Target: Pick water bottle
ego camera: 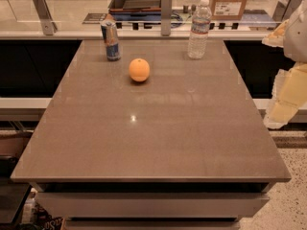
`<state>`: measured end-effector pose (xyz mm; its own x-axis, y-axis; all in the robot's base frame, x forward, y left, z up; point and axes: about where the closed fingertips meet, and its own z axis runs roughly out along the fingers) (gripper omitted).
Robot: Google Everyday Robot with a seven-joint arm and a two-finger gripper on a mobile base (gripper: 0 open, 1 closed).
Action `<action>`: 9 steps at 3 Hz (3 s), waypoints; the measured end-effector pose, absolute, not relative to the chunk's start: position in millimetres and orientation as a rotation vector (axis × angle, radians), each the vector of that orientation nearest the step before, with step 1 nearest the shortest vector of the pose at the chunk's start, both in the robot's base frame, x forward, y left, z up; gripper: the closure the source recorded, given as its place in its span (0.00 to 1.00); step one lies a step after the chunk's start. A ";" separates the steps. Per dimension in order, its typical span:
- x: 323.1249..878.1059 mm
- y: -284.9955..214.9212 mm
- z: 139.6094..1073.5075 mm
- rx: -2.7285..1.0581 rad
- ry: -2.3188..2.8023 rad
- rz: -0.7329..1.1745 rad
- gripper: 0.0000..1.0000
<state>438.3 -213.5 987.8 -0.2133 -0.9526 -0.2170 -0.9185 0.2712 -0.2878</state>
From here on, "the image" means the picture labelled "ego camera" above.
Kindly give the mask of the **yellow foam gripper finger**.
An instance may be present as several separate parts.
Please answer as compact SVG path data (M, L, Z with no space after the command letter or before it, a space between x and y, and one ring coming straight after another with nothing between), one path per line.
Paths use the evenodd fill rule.
M263 120L264 125L271 129L285 126L306 103L307 64L297 62L290 70L279 69Z
M286 27L289 20L283 21L279 26L277 26L273 32L266 35L262 39L262 43L264 45L270 46L270 47L283 47L283 38L286 31Z

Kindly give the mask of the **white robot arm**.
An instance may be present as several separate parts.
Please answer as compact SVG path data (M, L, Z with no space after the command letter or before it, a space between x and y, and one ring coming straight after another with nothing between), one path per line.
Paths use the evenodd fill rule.
M265 36L262 43L282 48L284 56L295 62L290 70L278 70L266 109L264 125L278 129L288 124L307 103L307 0Z

